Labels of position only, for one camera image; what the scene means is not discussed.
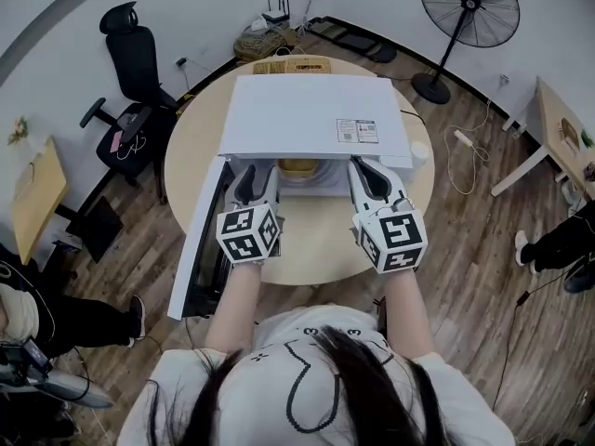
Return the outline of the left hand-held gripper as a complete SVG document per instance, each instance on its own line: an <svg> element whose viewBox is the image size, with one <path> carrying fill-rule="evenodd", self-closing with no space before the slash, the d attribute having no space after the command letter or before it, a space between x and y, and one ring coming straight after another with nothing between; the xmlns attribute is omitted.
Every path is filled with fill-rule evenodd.
<svg viewBox="0 0 595 446"><path fill-rule="evenodd" d="M255 199L256 167L250 164L232 182L225 205L218 214L216 238L230 262L263 263L279 255L283 219L277 216L279 169L273 165L265 176L262 192Z"/></svg>

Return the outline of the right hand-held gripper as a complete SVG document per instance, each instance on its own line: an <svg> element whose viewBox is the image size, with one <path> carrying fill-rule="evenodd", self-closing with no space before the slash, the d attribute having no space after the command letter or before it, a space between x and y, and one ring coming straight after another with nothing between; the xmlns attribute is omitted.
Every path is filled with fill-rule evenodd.
<svg viewBox="0 0 595 446"><path fill-rule="evenodd" d="M419 209L399 175L379 161L352 156L348 163L356 244L378 274L416 269L428 247Z"/></svg>

